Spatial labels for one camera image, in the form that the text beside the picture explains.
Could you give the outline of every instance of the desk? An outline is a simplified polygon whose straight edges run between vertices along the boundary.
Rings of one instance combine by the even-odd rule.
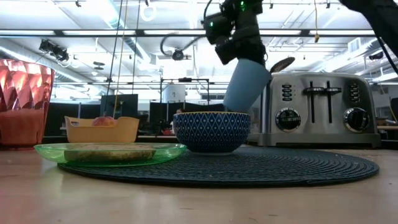
[[[398,126],[378,126],[379,131],[385,131],[388,140],[398,140]]]
[[[326,187],[183,189],[88,179],[35,152],[0,151],[1,223],[398,223],[398,151],[336,152],[373,160],[381,173]]]

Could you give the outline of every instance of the ceiling beam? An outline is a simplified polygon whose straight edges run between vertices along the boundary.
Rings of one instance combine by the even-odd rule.
[[[313,37],[315,29],[260,29],[261,37]],[[204,29],[0,29],[0,37],[206,37]],[[321,37],[375,37],[371,29],[318,29]]]

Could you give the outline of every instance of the faceted glass vase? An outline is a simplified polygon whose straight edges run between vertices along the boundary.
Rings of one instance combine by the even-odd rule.
[[[55,71],[0,59],[0,148],[33,149],[44,135]]]

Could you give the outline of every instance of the computer monitor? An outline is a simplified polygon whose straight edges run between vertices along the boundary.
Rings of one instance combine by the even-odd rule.
[[[105,111],[105,116],[113,116],[114,106],[115,95],[101,97],[101,114]],[[118,119],[121,116],[132,118],[138,116],[138,94],[118,95],[114,118]]]

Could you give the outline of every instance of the bread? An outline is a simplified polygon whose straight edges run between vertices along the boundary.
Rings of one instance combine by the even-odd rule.
[[[156,150],[143,144],[87,144],[65,150],[68,162],[135,162],[152,159]]]

